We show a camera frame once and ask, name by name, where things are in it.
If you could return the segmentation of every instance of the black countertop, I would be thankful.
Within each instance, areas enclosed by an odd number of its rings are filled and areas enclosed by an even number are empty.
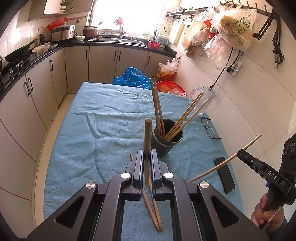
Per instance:
[[[20,74],[17,75],[14,80],[10,81],[5,88],[0,87],[0,101],[3,99],[3,97],[7,94],[7,92],[11,89],[11,87],[21,78],[23,77],[31,68],[33,68],[35,65],[40,63],[42,60],[46,59],[48,56],[52,55],[53,53],[59,51],[60,49],[63,49],[65,47],[74,47],[74,46],[115,46],[115,47],[123,47],[123,48],[132,48],[132,49],[138,49],[143,51],[148,51],[152,53],[158,53],[161,55],[165,55],[168,57],[174,58],[176,55],[176,52],[166,46],[165,48],[159,48],[159,49],[151,49],[146,46],[137,46],[137,45],[131,45],[127,43],[120,43],[120,42],[88,42],[88,41],[72,41],[63,45],[58,45],[56,48],[49,50],[46,53],[43,54],[32,54],[30,55],[30,63],[25,65],[21,70]],[[3,79],[9,79],[8,78],[9,73],[3,76]]]

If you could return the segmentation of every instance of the glass mug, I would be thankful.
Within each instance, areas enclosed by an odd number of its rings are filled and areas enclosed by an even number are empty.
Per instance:
[[[192,103],[200,92],[202,92],[204,94],[201,97],[201,99],[199,100],[199,102],[196,104],[196,106],[193,108],[193,110],[192,110],[193,112],[197,111],[199,109],[199,107],[201,107],[201,105],[209,97],[211,97],[211,99],[209,99],[209,101],[206,103],[206,105],[198,112],[198,115],[202,115],[205,112],[206,108],[210,105],[210,103],[212,102],[212,100],[216,96],[216,92],[213,89],[211,89],[210,87],[207,87],[206,85],[204,87],[196,86],[190,93],[189,102]]]

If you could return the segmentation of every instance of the green logo on bag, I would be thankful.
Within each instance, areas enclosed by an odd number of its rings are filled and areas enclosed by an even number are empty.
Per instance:
[[[247,28],[251,26],[250,21],[246,20],[245,17],[242,17],[239,22],[244,24]]]

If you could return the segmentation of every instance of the eyeglasses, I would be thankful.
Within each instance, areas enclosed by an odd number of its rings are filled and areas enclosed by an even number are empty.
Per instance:
[[[212,140],[217,140],[217,139],[222,139],[220,137],[215,137],[216,133],[214,132],[212,127],[207,127],[208,125],[208,120],[212,121],[212,119],[210,118],[206,118],[206,117],[201,117],[200,121],[202,123],[202,125],[205,127],[205,129],[207,130],[207,134],[208,136],[212,139]]]

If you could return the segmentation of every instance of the black cable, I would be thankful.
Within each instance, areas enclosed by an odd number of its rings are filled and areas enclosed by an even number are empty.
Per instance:
[[[227,64],[228,64],[228,62],[229,62],[229,60],[230,60],[230,57],[231,57],[232,51],[233,51],[233,47],[232,47],[232,49],[231,49],[231,52],[230,52],[230,55],[229,55],[229,58],[228,58]],[[214,83],[213,85],[210,86],[211,89],[213,89],[214,85],[217,83],[218,79],[220,78],[221,74],[222,74],[223,71],[225,70],[226,66],[224,67],[224,69],[223,69],[223,70],[221,71],[221,73],[219,74],[219,76],[218,76],[218,78],[216,79],[215,83]]]
[[[238,54],[237,54],[237,57],[236,57],[235,60],[233,61],[233,63],[232,63],[231,65],[229,65],[229,67],[227,68],[227,70],[226,70],[227,73],[230,72],[232,66],[233,66],[234,63],[237,61],[237,59],[238,59],[238,57],[239,57],[239,54],[240,54],[240,50],[239,50],[239,52],[238,52]]]

